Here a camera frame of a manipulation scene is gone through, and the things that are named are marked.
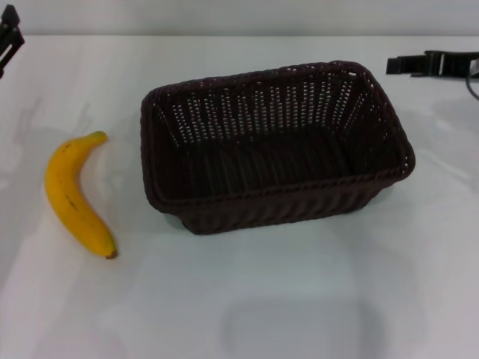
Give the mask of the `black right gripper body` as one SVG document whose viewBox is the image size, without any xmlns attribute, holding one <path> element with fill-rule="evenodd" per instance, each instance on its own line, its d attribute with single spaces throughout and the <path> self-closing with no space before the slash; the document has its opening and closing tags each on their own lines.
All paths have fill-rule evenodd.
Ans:
<svg viewBox="0 0 479 359">
<path fill-rule="evenodd" d="M 464 79 L 469 73 L 471 63 L 478 59 L 478 52 L 429 50 L 420 58 L 419 65 L 411 76 Z"/>
</svg>

